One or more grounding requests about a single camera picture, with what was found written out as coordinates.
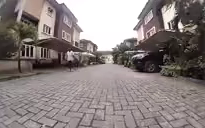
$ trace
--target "sky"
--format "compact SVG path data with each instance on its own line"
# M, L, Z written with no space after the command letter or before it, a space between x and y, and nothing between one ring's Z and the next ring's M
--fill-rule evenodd
M98 50L112 50L126 38L137 37L133 28L147 0L57 0L65 3L83 29L81 39L98 45Z

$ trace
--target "awning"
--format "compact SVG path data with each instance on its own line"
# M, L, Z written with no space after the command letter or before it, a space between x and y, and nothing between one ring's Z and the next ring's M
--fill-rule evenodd
M142 41L137 47L139 50L157 51L166 46L166 42L181 37L183 34L173 31L159 31L150 38Z
M89 56L89 57L96 57L95 55L88 53L88 52L83 52L82 55Z
M67 52L68 49L71 49L73 52L85 52L84 50L58 38L42 39L39 40L36 45L48 49L53 49L58 52Z

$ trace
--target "black car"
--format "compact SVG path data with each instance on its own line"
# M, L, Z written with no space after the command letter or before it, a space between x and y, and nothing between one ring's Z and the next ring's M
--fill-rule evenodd
M148 73L158 72L160 65L163 65L163 56L166 52L159 50L156 52L145 51L143 53L134 55L132 63L136 69Z

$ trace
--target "car wheel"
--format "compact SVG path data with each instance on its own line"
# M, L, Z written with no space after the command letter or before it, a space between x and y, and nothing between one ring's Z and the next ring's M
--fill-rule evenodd
M159 70L159 66L156 62L154 61L147 61L145 63L145 67L144 67L144 71L148 72L148 73L154 73L154 72L158 72Z

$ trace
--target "brick pavement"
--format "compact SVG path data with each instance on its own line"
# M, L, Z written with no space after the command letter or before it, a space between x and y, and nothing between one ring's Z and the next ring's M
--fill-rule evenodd
M99 65L0 83L0 128L205 128L205 86Z

